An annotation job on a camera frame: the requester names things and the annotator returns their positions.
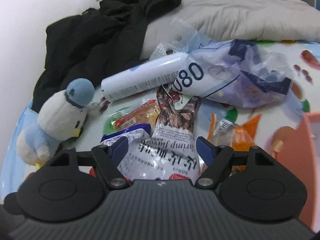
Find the white spray can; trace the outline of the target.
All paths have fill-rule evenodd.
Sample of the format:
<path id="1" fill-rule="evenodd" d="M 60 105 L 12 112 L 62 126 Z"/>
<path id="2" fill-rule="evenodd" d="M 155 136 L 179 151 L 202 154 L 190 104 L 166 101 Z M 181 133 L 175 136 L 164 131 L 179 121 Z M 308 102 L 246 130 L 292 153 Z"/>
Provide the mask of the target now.
<path id="1" fill-rule="evenodd" d="M 101 90 L 105 99 L 114 102 L 175 81 L 187 53 L 174 53 L 148 61 L 103 79 Z"/>

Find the black jacket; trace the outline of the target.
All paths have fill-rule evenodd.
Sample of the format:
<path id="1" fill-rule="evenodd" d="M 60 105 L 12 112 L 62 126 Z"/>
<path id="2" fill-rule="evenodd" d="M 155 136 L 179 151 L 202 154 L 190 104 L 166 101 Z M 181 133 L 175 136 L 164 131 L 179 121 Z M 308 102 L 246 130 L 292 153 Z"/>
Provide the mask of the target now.
<path id="1" fill-rule="evenodd" d="M 94 86 L 138 63 L 148 25 L 181 0 L 103 0 L 99 9 L 63 18 L 47 27 L 44 72 L 33 92 L 32 110 L 78 78 Z"/>

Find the white shrimp flavor snack bag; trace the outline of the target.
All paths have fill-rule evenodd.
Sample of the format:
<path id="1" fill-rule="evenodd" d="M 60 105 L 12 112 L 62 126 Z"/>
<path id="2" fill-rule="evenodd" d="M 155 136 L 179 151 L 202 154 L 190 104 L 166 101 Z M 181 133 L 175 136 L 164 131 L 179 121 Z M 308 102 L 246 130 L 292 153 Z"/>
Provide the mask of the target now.
<path id="1" fill-rule="evenodd" d="M 199 157 L 195 149 L 194 122 L 200 98 L 193 96 L 181 108 L 166 89 L 157 90 L 160 108 L 152 136 L 133 140 L 118 170 L 127 179 L 189 179 L 200 175 Z"/>

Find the green clear snack pack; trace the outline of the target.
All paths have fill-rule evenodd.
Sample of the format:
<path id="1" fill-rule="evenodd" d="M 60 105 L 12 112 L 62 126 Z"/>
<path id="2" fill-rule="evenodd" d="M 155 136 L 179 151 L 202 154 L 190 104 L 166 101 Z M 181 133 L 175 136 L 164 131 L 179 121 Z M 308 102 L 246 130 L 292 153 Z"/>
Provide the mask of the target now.
<path id="1" fill-rule="evenodd" d="M 144 100 L 141 104 L 124 107 L 107 118 L 104 133 L 119 132 L 136 124 L 150 124 L 151 129 L 154 129 L 159 113 L 156 99 Z"/>

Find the grey quilt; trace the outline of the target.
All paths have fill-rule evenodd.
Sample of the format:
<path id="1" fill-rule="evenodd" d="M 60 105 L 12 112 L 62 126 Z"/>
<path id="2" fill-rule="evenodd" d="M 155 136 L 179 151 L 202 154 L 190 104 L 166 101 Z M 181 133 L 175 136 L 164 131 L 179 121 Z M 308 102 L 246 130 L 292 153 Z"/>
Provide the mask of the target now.
<path id="1" fill-rule="evenodd" d="M 148 25 L 140 59 L 191 26 L 214 41 L 319 42 L 319 11 L 300 0 L 182 0 Z"/>

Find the translucent blue snack bag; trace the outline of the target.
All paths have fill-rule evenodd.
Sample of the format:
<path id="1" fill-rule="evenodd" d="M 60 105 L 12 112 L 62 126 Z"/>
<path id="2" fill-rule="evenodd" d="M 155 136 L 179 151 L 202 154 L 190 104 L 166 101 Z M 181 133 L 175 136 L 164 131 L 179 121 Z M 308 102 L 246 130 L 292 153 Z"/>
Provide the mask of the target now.
<path id="1" fill-rule="evenodd" d="M 216 42 L 174 19 L 168 41 L 159 42 L 150 58 L 183 53 L 172 89 L 183 95 L 243 108 L 283 101 L 292 86 L 285 55 L 268 52 L 248 40 Z"/>

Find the pink cardboard box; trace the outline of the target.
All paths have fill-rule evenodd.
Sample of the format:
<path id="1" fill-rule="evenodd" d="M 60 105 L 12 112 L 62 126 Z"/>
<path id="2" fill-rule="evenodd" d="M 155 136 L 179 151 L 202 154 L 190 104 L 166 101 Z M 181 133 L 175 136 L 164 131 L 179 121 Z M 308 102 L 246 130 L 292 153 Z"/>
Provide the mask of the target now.
<path id="1" fill-rule="evenodd" d="M 297 128 L 283 126 L 272 138 L 272 151 L 306 186 L 308 197 L 300 220 L 319 231 L 319 112 L 305 113 Z"/>

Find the white blue plush penguin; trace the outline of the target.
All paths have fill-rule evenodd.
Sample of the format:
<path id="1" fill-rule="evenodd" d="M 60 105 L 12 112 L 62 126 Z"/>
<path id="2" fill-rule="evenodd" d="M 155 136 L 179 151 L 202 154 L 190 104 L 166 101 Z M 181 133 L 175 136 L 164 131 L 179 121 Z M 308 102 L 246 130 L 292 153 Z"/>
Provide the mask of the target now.
<path id="1" fill-rule="evenodd" d="M 53 94 L 41 107 L 37 119 L 17 138 L 16 152 L 24 163 L 43 166 L 57 152 L 59 145 L 79 137 L 95 94 L 88 79 L 69 83 Z"/>

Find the orange wrapped snack pack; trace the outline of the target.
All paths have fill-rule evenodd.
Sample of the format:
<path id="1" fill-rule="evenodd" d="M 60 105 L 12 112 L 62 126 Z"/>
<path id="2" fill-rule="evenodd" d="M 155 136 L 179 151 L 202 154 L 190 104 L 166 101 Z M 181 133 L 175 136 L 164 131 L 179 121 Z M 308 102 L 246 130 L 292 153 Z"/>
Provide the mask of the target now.
<path id="1" fill-rule="evenodd" d="M 235 151 L 248 151 L 256 145 L 254 139 L 260 119 L 261 114 L 258 114 L 239 125 L 212 113 L 207 140 L 215 146 L 225 145 Z"/>

